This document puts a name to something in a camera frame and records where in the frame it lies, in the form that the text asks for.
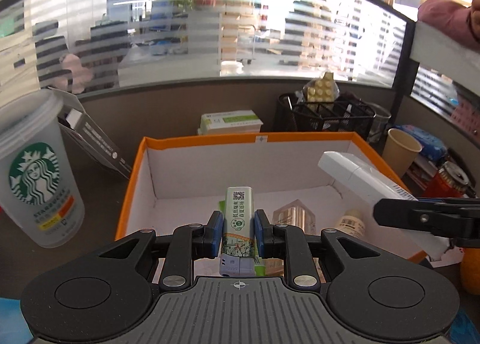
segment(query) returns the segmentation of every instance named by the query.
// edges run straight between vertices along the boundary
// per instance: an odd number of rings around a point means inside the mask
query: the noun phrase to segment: orange object
[[[480,250],[464,248],[460,263],[460,278],[463,288],[470,294],[480,295]]]
[[[420,264],[420,262],[427,256],[428,255],[425,251],[420,251],[420,252],[417,252],[415,255],[409,257],[408,261],[414,264]]]
[[[357,148],[366,155],[370,162],[385,176],[390,178],[400,187],[408,191],[408,188],[402,180],[393,172],[393,170],[382,160],[380,155],[366,143],[357,133],[354,132],[285,132],[285,133],[263,133],[268,136],[268,142],[284,142],[284,141],[352,141]],[[135,158],[134,167],[130,175],[129,186],[127,188],[125,199],[123,201],[122,212],[120,215],[117,233],[115,239],[118,240],[126,235],[127,224],[129,221],[131,205],[134,198],[135,186],[139,179],[139,172],[142,162],[148,161],[148,149],[167,150],[170,148],[181,148],[190,146],[216,145],[216,144],[243,144],[255,143],[258,133],[230,134],[230,135],[210,135],[210,136],[193,136],[179,137],[164,140],[155,140],[151,138],[143,138]]]
[[[70,195],[70,197],[67,199],[66,203],[59,210],[58,215],[61,218],[65,217],[65,215],[68,213],[70,208],[73,206],[74,202],[75,202],[75,199],[74,199],[73,195]]]

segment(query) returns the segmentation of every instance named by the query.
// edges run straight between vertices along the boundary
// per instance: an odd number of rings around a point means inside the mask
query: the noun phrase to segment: blue package
[[[413,125],[397,125],[397,129],[400,129],[413,137],[423,146],[420,155],[436,163],[447,153],[447,147],[438,137],[428,133]]]
[[[450,341],[454,344],[480,344],[480,334],[463,309],[460,309],[450,327]]]
[[[32,334],[20,311],[17,299],[0,298],[0,343],[27,344]]]

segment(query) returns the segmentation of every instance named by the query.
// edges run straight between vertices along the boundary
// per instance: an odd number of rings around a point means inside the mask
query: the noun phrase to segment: paper cup
[[[71,239],[85,213],[57,122],[61,109],[50,90],[0,108],[0,206],[45,248]]]
[[[388,131],[382,158],[395,174],[402,177],[421,150],[422,145],[414,137],[393,128]]]

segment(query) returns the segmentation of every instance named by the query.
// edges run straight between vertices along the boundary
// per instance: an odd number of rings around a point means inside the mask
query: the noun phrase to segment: white lighter
[[[250,187],[226,192],[220,275],[255,276],[253,192]]]

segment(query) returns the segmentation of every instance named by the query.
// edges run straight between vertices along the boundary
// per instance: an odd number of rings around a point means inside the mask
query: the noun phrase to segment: plastic cup lid
[[[52,122],[63,101],[44,89],[21,96],[0,108],[0,159],[22,146]]]

